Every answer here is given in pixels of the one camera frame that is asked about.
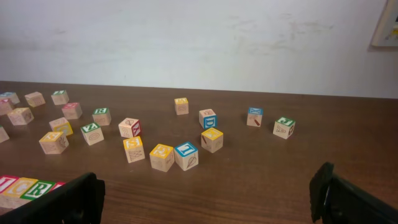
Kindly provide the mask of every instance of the letter block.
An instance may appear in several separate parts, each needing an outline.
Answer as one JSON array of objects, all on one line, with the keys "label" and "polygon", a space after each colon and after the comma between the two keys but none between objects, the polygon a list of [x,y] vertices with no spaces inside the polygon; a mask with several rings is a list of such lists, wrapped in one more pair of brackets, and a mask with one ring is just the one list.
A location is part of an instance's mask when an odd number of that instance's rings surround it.
[{"label": "letter block", "polygon": [[126,118],[119,124],[120,135],[132,138],[141,135],[141,124],[138,119]]},{"label": "letter block", "polygon": [[223,147],[224,134],[215,129],[210,128],[201,134],[201,146],[211,153]]},{"label": "letter block", "polygon": [[0,100],[0,116],[10,113],[14,108],[15,106],[10,99]]},{"label": "letter block", "polygon": [[199,111],[199,123],[204,129],[217,127],[217,115],[212,109]]},{"label": "letter block", "polygon": [[94,110],[93,113],[94,122],[99,124],[100,126],[106,126],[111,124],[111,112],[109,108],[98,108]]},{"label": "letter block", "polygon": [[19,103],[19,98],[17,93],[6,92],[0,94],[0,100],[10,99],[12,103],[17,104]]},{"label": "letter block", "polygon": [[145,159],[144,146],[140,136],[124,140],[123,145],[129,163]]},{"label": "letter block", "polygon": [[66,119],[79,119],[83,114],[79,103],[67,103],[62,108],[63,115]]},{"label": "letter block", "polygon": [[7,116],[14,126],[27,125],[34,119],[29,108],[15,108],[13,111],[8,113]]},{"label": "letter block", "polygon": [[51,95],[51,98],[55,105],[63,105],[69,102],[69,96],[66,90],[55,91]]},{"label": "letter block", "polygon": [[198,149],[190,142],[174,148],[175,162],[186,171],[199,164]]},{"label": "letter block", "polygon": [[45,104],[45,100],[43,98],[43,95],[39,92],[34,92],[28,95],[25,95],[27,103],[31,107],[36,107]]},{"label": "letter block", "polygon": [[275,121],[274,134],[287,139],[293,134],[295,124],[294,120],[281,117]]},{"label": "letter block", "polygon": [[21,177],[9,186],[1,195],[6,197],[7,208],[18,208],[30,200],[21,198],[21,196],[38,180]]},{"label": "letter block", "polygon": [[167,172],[174,163],[174,149],[171,146],[158,144],[150,152],[149,157],[153,169]]},{"label": "letter block", "polygon": [[174,107],[177,115],[189,113],[188,100],[186,98],[174,99]]},{"label": "letter block", "polygon": [[39,143],[46,154],[61,154],[69,146],[66,135],[61,131],[47,133]]},{"label": "letter block", "polygon": [[260,127],[262,119],[262,109],[260,108],[249,108],[248,111],[248,126]]},{"label": "letter block", "polygon": [[83,137],[89,146],[104,140],[101,126],[96,122],[81,127]]},{"label": "letter block", "polygon": [[50,122],[50,127],[52,131],[61,131],[66,136],[73,134],[72,127],[66,118],[56,119]]}]

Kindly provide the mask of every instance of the toy block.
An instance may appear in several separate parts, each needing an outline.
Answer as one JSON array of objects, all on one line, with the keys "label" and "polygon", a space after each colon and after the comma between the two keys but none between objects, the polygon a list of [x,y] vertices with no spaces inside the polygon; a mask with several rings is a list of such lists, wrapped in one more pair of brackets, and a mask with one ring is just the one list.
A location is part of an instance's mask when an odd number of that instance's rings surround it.
[{"label": "toy block", "polygon": [[101,126],[96,122],[81,127],[83,137],[89,146],[104,140]]},{"label": "toy block", "polygon": [[123,145],[129,163],[145,159],[144,146],[139,136],[124,140]]},{"label": "toy block", "polygon": [[215,129],[210,128],[201,134],[201,146],[211,153],[223,147],[224,134]]},{"label": "toy block", "polygon": [[27,103],[31,107],[36,107],[45,104],[45,100],[43,98],[43,95],[39,92],[34,92],[28,95],[25,95]]},{"label": "toy block", "polygon": [[29,108],[15,108],[13,111],[8,113],[7,116],[14,126],[27,125],[34,119]]},{"label": "toy block", "polygon": [[217,127],[217,115],[212,109],[199,111],[199,123],[204,129]]},{"label": "toy block", "polygon": [[174,163],[174,149],[171,146],[158,144],[150,152],[149,157],[153,169],[167,172]]},{"label": "toy block", "polygon": [[61,154],[69,146],[66,135],[61,131],[47,133],[39,143],[46,154]]},{"label": "toy block", "polygon": [[175,162],[186,171],[199,164],[198,149],[190,142],[174,148]]},{"label": "toy block", "polygon": [[51,95],[51,98],[55,105],[67,104],[69,102],[69,96],[66,90],[55,91]]},{"label": "toy block", "polygon": [[21,198],[21,196],[37,181],[36,179],[21,177],[1,193],[6,197],[7,208],[17,208],[30,202],[30,200]]},{"label": "toy block", "polygon": [[10,137],[8,136],[6,130],[4,130],[4,127],[0,125],[0,143],[7,141],[8,139],[10,139]]},{"label": "toy block", "polygon": [[119,124],[120,135],[132,138],[141,135],[141,124],[138,119],[126,118]]},{"label": "toy block", "polygon": [[13,184],[18,179],[19,177],[8,175],[0,177],[0,207],[10,208],[10,206],[8,205],[8,196],[2,195],[1,193],[3,193],[9,186],[11,186],[11,184]]},{"label": "toy block", "polygon": [[177,115],[189,113],[188,100],[186,98],[174,99],[174,107]]},{"label": "toy block", "polygon": [[50,127],[52,131],[61,131],[66,136],[73,134],[72,127],[66,118],[56,119],[50,122]]},{"label": "toy block", "polygon": [[17,104],[19,103],[19,98],[16,93],[1,93],[0,94],[0,100],[5,100],[5,99],[10,99],[12,103]]},{"label": "toy block", "polygon": [[295,124],[294,120],[281,117],[275,121],[274,134],[287,139],[293,134]]},{"label": "toy block", "polygon": [[66,119],[79,119],[83,114],[79,103],[67,103],[62,112]]},{"label": "toy block", "polygon": [[94,122],[99,124],[100,126],[106,126],[111,124],[111,112],[109,108],[98,108],[94,110],[93,113]]},{"label": "toy block", "polygon": [[249,108],[248,111],[248,126],[260,127],[262,119],[262,109],[260,108]]},{"label": "toy block", "polygon": [[13,109],[15,106],[10,99],[0,100],[0,116],[10,113]]}]

